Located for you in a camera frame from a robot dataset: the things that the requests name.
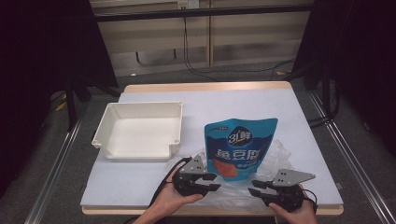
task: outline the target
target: hand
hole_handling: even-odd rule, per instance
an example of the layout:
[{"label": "hand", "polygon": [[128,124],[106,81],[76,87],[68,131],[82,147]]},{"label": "hand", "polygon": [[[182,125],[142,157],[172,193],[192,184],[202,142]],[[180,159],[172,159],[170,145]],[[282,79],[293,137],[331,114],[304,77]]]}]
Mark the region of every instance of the hand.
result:
[{"label": "hand", "polygon": [[303,201],[301,208],[289,213],[281,206],[270,203],[268,204],[270,208],[274,210],[279,216],[285,218],[290,224],[318,224],[317,217],[314,213],[313,204],[307,200]]},{"label": "hand", "polygon": [[[175,171],[169,175],[166,182],[172,182],[172,176]],[[174,214],[181,206],[186,203],[195,203],[201,200],[204,196],[202,194],[193,194],[190,196],[181,196],[174,188],[173,183],[167,183],[163,190],[161,190],[154,204],[146,210],[143,215],[138,218],[134,224],[149,224],[155,223],[163,217],[168,217]]]}]

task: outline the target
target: gray floor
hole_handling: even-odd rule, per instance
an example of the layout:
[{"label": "gray floor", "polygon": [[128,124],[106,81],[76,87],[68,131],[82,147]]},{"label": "gray floor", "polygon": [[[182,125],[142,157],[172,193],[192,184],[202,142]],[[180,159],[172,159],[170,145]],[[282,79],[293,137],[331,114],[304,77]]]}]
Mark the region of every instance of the gray floor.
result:
[{"label": "gray floor", "polygon": [[[244,64],[228,66],[221,70],[244,70],[244,72],[217,72],[205,74],[218,81],[253,81],[268,80],[271,71],[247,72],[246,70],[264,69],[274,63]],[[140,83],[180,83],[207,82],[207,77],[197,76],[188,70],[158,73],[135,77],[118,77],[122,90],[129,84]],[[318,117],[309,94],[305,91],[300,79],[291,82],[297,98],[308,119]],[[79,206],[84,187],[87,183],[92,165],[98,150],[91,145],[93,132],[96,130],[105,106],[118,99],[105,93],[90,89],[92,100],[83,118],[74,145],[68,154],[62,174],[49,200],[41,223],[123,223],[127,216],[86,216]],[[353,149],[361,166],[371,178],[379,192],[386,199],[389,209],[396,211],[396,159],[383,147],[380,139],[366,131],[363,120],[348,101],[341,97],[341,105],[335,122]],[[36,146],[35,155],[30,159],[18,179],[13,181],[5,196],[0,199],[0,223],[23,223],[33,206],[41,187],[50,172],[67,129],[66,110],[51,111],[42,130],[40,143]],[[361,186],[349,169],[337,145],[334,143],[326,125],[312,130],[319,148],[327,162],[332,177],[343,188],[340,194],[345,203],[345,212],[338,217],[320,217],[320,223],[381,223],[377,213],[365,196]]]}]

